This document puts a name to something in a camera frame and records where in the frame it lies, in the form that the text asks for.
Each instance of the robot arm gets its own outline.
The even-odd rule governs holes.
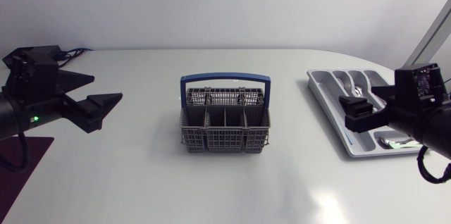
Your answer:
[[[365,132],[388,125],[423,144],[418,157],[420,173],[432,183],[451,179],[451,164],[443,178],[434,178],[424,168],[428,148],[451,159],[451,101],[440,68],[435,63],[414,64],[395,71],[395,85],[372,87],[386,101],[382,111],[372,113],[373,105],[364,98],[339,97],[345,110],[345,125],[353,132]]]

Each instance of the green led light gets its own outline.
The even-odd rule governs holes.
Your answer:
[[[38,120],[39,120],[39,117],[38,117],[38,116],[34,116],[34,117],[30,118],[30,122],[31,122],[31,123],[34,123],[34,122],[36,122],[36,121],[38,121]]]

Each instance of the white wall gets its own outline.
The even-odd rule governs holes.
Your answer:
[[[0,56],[48,44],[322,49],[397,68],[446,1],[0,0]]]

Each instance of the black cable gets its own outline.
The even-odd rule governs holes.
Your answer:
[[[443,173],[443,176],[441,178],[435,178],[433,175],[431,175],[426,167],[424,166],[424,154],[428,151],[428,147],[423,146],[418,153],[418,157],[416,160],[418,161],[418,169],[420,170],[421,176],[428,182],[431,182],[433,184],[439,184],[448,181],[451,179],[451,163],[448,164],[448,166],[445,169],[445,172]]]
[[[28,146],[27,138],[23,132],[18,133],[20,144],[22,145],[22,163],[19,166],[12,164],[5,156],[0,154],[0,166],[14,173],[21,173],[27,170],[30,165],[30,147]]]
[[[58,57],[56,58],[57,61],[64,61],[61,63],[58,67],[62,68],[63,66],[67,65],[69,62],[71,62],[74,58],[77,58],[81,54],[83,54],[85,51],[92,51],[88,48],[76,48],[71,49],[70,51],[62,51],[58,54]]]

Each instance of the black mat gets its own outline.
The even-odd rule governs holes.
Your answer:
[[[27,137],[30,146],[30,167],[22,173],[12,173],[0,167],[0,223],[3,222],[33,170],[50,147],[54,138]],[[17,137],[0,140],[0,154],[15,164],[22,161],[22,146]]]

